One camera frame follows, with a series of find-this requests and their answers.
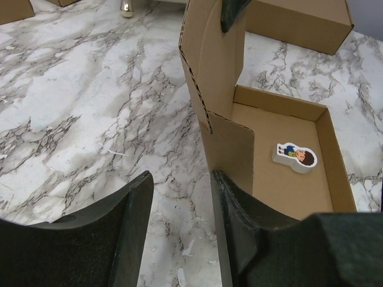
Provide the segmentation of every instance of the cartoon boy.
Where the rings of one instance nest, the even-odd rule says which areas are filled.
[[[311,166],[314,163],[314,156],[311,152],[302,151],[301,149],[295,150],[292,145],[288,145],[285,148],[279,147],[279,153],[289,157],[296,157],[305,166]]]

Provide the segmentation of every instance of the gray wall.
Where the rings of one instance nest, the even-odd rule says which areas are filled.
[[[383,0],[347,0],[354,30],[383,41]]]

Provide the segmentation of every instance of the marble surface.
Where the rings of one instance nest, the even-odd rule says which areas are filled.
[[[156,184],[138,286],[221,286],[209,174],[178,54],[184,6],[119,0],[0,26],[0,217],[53,221],[149,169]],[[328,105],[359,211],[380,207],[383,43],[336,56],[247,35],[240,84]]]

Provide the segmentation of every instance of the white toy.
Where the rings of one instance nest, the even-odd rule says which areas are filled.
[[[290,166],[298,173],[308,173],[318,163],[317,155],[309,148],[301,148],[294,143],[278,143],[273,151],[272,161]]]

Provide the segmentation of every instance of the closed cardboard box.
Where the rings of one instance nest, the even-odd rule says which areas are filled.
[[[0,25],[33,17],[29,0],[0,0]]]
[[[221,30],[222,0],[190,0],[180,53],[210,170],[275,210],[303,219],[355,212],[341,151],[326,106],[236,86],[244,63],[245,14]],[[312,149],[318,164],[299,174],[272,162],[276,144]]]
[[[333,55],[354,27],[346,0],[252,0],[246,30]]]
[[[74,2],[77,2],[79,0],[47,0],[48,2],[54,3],[57,6],[65,7],[68,5],[73,4]]]

